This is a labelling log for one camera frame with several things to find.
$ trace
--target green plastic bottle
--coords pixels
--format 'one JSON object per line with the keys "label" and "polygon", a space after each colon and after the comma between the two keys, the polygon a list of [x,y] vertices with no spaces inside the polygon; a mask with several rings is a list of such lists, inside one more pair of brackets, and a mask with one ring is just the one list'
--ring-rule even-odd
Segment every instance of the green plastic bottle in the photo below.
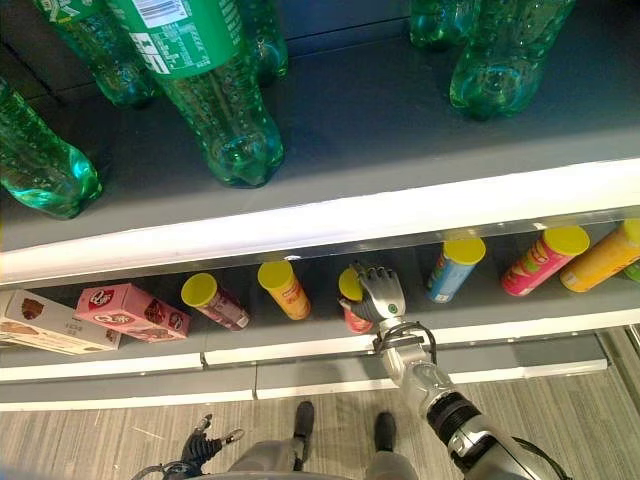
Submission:
{"label": "green plastic bottle", "polygon": [[624,269],[624,273],[627,274],[634,282],[640,283],[640,262],[633,263]]}
{"label": "green plastic bottle", "polygon": [[142,107],[160,92],[104,0],[35,0],[114,105]]}
{"label": "green plastic bottle", "polygon": [[273,0],[236,0],[236,4],[257,68],[258,82],[268,85],[284,77],[289,56]]}
{"label": "green plastic bottle", "polygon": [[411,43],[429,50],[464,44],[479,5],[479,0],[411,0]]}
{"label": "green plastic bottle", "polygon": [[109,0],[225,185],[264,185],[283,159],[233,0]]}
{"label": "green plastic bottle", "polygon": [[574,3],[480,0],[477,24],[451,79],[451,104],[478,119],[527,108]]}
{"label": "green plastic bottle", "polygon": [[100,196],[93,165],[0,78],[0,180],[19,202],[72,218]]}

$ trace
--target store shelf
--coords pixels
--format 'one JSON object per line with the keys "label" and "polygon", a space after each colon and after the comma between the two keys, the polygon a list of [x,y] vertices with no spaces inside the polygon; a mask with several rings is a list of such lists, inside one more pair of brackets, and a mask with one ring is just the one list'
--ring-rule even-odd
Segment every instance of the store shelf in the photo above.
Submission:
{"label": "store shelf", "polygon": [[[594,335],[446,350],[456,383],[603,370]],[[393,388],[379,358],[323,359],[199,372],[0,384],[0,411],[79,410],[213,403]]]}
{"label": "store shelf", "polygon": [[[592,240],[612,225],[588,227]],[[214,272],[220,284],[239,295],[252,320],[242,332],[229,332],[194,313],[188,340],[148,345],[123,339],[117,352],[70,357],[31,349],[0,350],[0,382],[197,369],[281,361],[302,357],[371,352],[373,335],[354,335],[345,327],[336,302],[335,279],[354,259],[394,268],[407,298],[407,316],[431,328],[443,348],[458,344],[513,341],[604,329],[638,322],[640,291],[623,274],[585,294],[564,288],[556,278],[524,298],[510,297],[499,285],[500,272],[535,239],[535,233],[487,239],[488,257],[474,270],[454,300],[436,305],[425,297],[424,279],[435,264],[438,245],[300,260],[295,271],[312,302],[312,314],[289,320],[255,282],[257,266]],[[180,306],[175,297],[187,274],[144,277],[135,283]],[[37,293],[72,305],[84,285],[51,287]]]}
{"label": "store shelf", "polygon": [[640,215],[640,62],[628,48],[638,9],[596,3],[576,6],[535,102],[512,119],[453,111],[455,53],[420,52],[404,38],[292,59],[266,92],[286,160],[258,190],[217,184],[166,100],[119,111],[95,98],[45,112],[108,167],[106,189],[69,222],[3,198],[0,284],[238,265],[319,246],[328,254],[594,211]]}
{"label": "store shelf", "polygon": [[0,385],[0,411],[89,410],[252,400],[255,367]]}
{"label": "store shelf", "polygon": [[[445,350],[438,365],[456,384],[604,370],[594,335]],[[307,360],[258,367],[259,399],[395,388],[379,358]]]}

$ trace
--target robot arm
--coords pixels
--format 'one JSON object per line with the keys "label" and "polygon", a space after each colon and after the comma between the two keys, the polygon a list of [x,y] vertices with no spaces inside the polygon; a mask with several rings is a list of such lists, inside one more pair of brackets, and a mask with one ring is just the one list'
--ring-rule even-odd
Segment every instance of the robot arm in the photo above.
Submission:
{"label": "robot arm", "polygon": [[[555,479],[547,476],[548,468],[540,457],[531,455],[497,428],[438,368],[431,332],[402,318],[406,306],[396,273],[385,268],[365,269],[360,264],[352,267],[358,272],[364,299],[357,304],[344,300],[340,303],[361,318],[377,323],[374,348],[382,355],[389,377],[400,387],[408,407],[429,423],[447,447],[465,479]],[[422,334],[430,339],[430,355],[424,350]],[[557,473],[560,478],[568,478]]]}

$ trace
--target orange chip canister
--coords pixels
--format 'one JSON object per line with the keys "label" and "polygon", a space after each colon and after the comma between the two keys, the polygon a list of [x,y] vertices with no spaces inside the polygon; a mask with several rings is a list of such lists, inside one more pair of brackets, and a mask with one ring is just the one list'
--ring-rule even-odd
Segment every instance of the orange chip canister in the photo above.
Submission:
{"label": "orange chip canister", "polygon": [[[360,280],[358,279],[358,272],[349,267],[345,269],[338,278],[338,289],[340,295],[352,302],[362,302],[363,291]],[[347,324],[347,328],[353,333],[367,333],[373,327],[373,323],[364,318],[360,318],[348,308],[344,309],[344,321]]]}
{"label": "orange chip canister", "polygon": [[638,259],[640,218],[631,218],[567,265],[560,281],[569,290],[586,292]]}
{"label": "orange chip canister", "polygon": [[581,227],[545,230],[540,238],[502,276],[502,288],[522,297],[589,248],[589,235]]}
{"label": "orange chip canister", "polygon": [[260,265],[258,282],[291,320],[302,320],[311,313],[311,304],[287,260]]}

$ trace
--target pink box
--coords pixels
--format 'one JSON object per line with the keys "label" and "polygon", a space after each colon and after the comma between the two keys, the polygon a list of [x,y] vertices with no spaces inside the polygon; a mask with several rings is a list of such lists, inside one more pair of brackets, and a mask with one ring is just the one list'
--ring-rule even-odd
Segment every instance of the pink box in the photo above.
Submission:
{"label": "pink box", "polygon": [[130,283],[85,288],[74,316],[148,343],[186,338],[191,321],[186,313]]}

